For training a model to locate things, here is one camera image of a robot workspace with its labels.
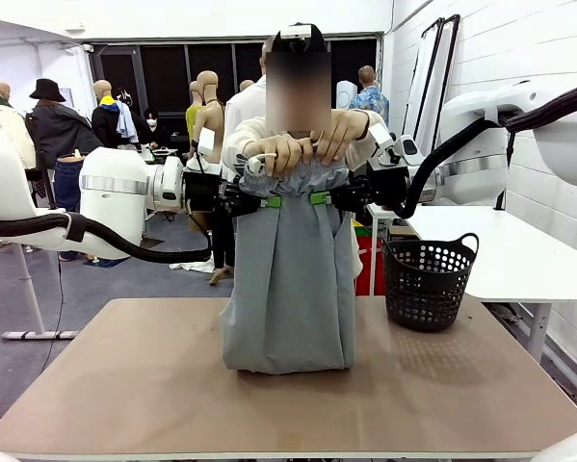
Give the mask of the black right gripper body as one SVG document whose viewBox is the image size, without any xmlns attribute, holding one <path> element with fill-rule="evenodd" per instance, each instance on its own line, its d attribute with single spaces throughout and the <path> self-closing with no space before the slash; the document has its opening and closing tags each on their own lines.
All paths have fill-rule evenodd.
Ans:
<svg viewBox="0 0 577 462">
<path fill-rule="evenodd" d="M 367 180 L 373 201 L 386 208 L 396 208 L 407 197 L 408 169 L 403 164 L 384 166 L 379 161 L 367 162 Z"/>
</svg>

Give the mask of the grey training pants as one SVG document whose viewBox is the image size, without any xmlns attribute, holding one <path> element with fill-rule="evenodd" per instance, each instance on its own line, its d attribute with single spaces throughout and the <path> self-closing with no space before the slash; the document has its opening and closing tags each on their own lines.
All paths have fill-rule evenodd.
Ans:
<svg viewBox="0 0 577 462">
<path fill-rule="evenodd" d="M 266 196 L 265 175 L 246 168 L 239 185 Z M 220 318 L 224 364 L 266 374 L 350 368 L 354 246 L 349 213 L 309 198 L 238 217 L 234 287 Z"/>
</svg>

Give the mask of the black perforated laundry basket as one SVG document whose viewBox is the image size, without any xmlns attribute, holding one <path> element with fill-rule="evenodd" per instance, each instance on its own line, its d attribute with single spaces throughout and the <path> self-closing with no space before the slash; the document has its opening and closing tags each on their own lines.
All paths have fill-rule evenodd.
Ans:
<svg viewBox="0 0 577 462">
<path fill-rule="evenodd" d="M 382 259 L 387 317 L 417 332 L 440 332 L 456 320 L 477 258 L 474 233 L 452 241 L 385 242 Z"/>
</svg>

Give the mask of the cream-sleeved right forearm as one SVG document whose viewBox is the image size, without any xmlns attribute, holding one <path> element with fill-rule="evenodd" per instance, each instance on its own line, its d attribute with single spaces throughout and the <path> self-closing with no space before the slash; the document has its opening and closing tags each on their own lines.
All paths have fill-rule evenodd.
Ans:
<svg viewBox="0 0 577 462">
<path fill-rule="evenodd" d="M 227 165 L 234 164 L 238 155 L 246 153 L 249 144 L 269 136 L 264 116 L 244 120 L 223 142 L 222 161 Z"/>
</svg>

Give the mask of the person's right hand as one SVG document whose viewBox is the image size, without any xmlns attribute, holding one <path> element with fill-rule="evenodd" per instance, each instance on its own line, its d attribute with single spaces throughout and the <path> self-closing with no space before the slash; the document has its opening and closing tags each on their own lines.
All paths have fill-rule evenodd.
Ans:
<svg viewBox="0 0 577 462">
<path fill-rule="evenodd" d="M 299 162 L 308 163 L 314 153 L 310 139 L 294 139 L 290 134 L 274 135 L 258 141 L 250 141 L 244 148 L 247 158 L 263 158 L 264 171 L 268 176 L 289 174 Z"/>
</svg>

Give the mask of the small white table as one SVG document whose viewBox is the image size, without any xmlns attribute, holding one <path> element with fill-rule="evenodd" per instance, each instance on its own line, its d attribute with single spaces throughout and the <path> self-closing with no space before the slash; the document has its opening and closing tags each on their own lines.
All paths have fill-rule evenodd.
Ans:
<svg viewBox="0 0 577 462">
<path fill-rule="evenodd" d="M 376 285 L 376 267 L 377 267 L 377 252 L 378 252 L 378 238 L 379 238 L 379 222 L 380 220 L 392 219 L 393 213 L 382 208 L 375 203 L 368 204 L 366 207 L 372 218 L 371 231 L 371 259 L 370 259 L 370 277 L 369 277 L 369 296 L 375 294 Z"/>
</svg>

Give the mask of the red box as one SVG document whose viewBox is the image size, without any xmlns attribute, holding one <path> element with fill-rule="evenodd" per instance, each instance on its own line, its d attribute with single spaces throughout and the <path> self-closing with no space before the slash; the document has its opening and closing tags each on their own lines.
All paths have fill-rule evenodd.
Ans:
<svg viewBox="0 0 577 462">
<path fill-rule="evenodd" d="M 362 270 L 355 281 L 355 293 L 358 296 L 370 294 L 371 274 L 374 274 L 374 295 L 385 294 L 383 258 L 381 252 L 382 241 L 376 239 L 376 252 L 372 249 L 371 232 L 364 226 L 357 226 L 355 229 L 358 244 L 359 260 Z"/>
</svg>

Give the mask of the mannequin in yellow-green top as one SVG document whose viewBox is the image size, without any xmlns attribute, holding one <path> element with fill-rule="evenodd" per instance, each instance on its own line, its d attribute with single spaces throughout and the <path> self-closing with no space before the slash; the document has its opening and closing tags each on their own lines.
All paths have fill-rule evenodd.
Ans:
<svg viewBox="0 0 577 462">
<path fill-rule="evenodd" d="M 188 138 L 191 141 L 194 138 L 197 112 L 203 108 L 203 86 L 198 81 L 192 81 L 190 84 L 192 96 L 191 104 L 185 112 Z"/>
</svg>

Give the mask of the white cloth on floor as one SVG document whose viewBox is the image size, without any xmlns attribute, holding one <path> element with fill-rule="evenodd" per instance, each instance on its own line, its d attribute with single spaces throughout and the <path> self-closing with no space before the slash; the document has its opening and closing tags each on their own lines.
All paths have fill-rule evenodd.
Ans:
<svg viewBox="0 0 577 462">
<path fill-rule="evenodd" d="M 185 270 L 200 273 L 213 273 L 215 270 L 215 263 L 214 259 L 210 257 L 208 260 L 202 262 L 169 264 L 169 268 L 171 270 Z"/>
</svg>

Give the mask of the mannequin in white shirt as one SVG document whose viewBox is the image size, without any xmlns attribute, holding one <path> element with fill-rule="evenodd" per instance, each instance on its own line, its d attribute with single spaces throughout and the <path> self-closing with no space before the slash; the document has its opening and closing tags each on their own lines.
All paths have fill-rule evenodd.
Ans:
<svg viewBox="0 0 577 462">
<path fill-rule="evenodd" d="M 236 130 L 243 121 L 263 116 L 266 112 L 266 58 L 272 50 L 274 37 L 267 38 L 261 48 L 259 64 L 262 76 L 253 84 L 231 97 L 224 112 L 224 136 L 227 138 Z"/>
</svg>

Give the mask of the man in blue floral shirt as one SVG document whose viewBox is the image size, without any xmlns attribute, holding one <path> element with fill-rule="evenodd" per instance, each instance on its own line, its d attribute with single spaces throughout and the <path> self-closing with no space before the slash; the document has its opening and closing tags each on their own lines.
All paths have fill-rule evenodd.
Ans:
<svg viewBox="0 0 577 462">
<path fill-rule="evenodd" d="M 361 85 L 359 92 L 350 102 L 350 109 L 373 111 L 380 115 L 386 126 L 389 126 L 390 103 L 376 85 L 376 73 L 370 65 L 361 67 L 358 71 Z"/>
</svg>

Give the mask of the person in cream cardigan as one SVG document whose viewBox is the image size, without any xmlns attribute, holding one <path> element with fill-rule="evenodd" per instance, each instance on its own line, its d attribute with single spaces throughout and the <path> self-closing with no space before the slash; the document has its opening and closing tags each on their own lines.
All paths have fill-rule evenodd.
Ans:
<svg viewBox="0 0 577 462">
<path fill-rule="evenodd" d="M 270 136 L 290 134 L 310 139 L 310 133 L 324 129 L 330 120 L 330 54 L 268 52 L 266 58 L 266 127 Z M 350 174 L 364 165 L 374 149 L 374 140 L 353 141 L 342 160 L 326 166 L 315 155 L 299 162 L 282 176 L 264 177 L 264 195 L 277 194 L 284 201 L 314 192 L 328 191 L 349 182 Z M 229 171 L 244 176 L 250 158 L 238 155 Z"/>
</svg>

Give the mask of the mannequin with yellow collar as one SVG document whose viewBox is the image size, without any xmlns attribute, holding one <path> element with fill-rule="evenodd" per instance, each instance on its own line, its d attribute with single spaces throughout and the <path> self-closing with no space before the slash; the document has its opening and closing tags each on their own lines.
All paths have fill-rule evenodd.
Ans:
<svg viewBox="0 0 577 462">
<path fill-rule="evenodd" d="M 112 85 L 107 80 L 93 83 L 97 107 L 92 112 L 92 129 L 102 144 L 108 148 L 140 142 L 135 115 L 129 106 L 116 100 Z"/>
</svg>

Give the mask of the white side table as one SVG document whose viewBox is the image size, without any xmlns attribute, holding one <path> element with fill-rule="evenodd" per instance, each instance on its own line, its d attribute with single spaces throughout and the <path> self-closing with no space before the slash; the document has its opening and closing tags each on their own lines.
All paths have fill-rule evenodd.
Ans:
<svg viewBox="0 0 577 462">
<path fill-rule="evenodd" d="M 538 361 L 552 305 L 577 301 L 577 250 L 487 206 L 419 205 L 407 223 L 424 240 L 479 237 L 466 293 L 482 302 L 534 304 L 527 349 Z"/>
</svg>

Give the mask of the mannequin in cream jacket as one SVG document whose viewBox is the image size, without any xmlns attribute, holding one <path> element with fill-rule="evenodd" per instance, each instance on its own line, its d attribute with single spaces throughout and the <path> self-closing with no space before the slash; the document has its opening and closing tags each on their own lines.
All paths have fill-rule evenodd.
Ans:
<svg viewBox="0 0 577 462">
<path fill-rule="evenodd" d="M 37 167 L 37 154 L 34 142 L 25 125 L 25 119 L 10 104 L 11 88 L 0 81 L 0 133 L 15 148 L 26 170 Z"/>
</svg>

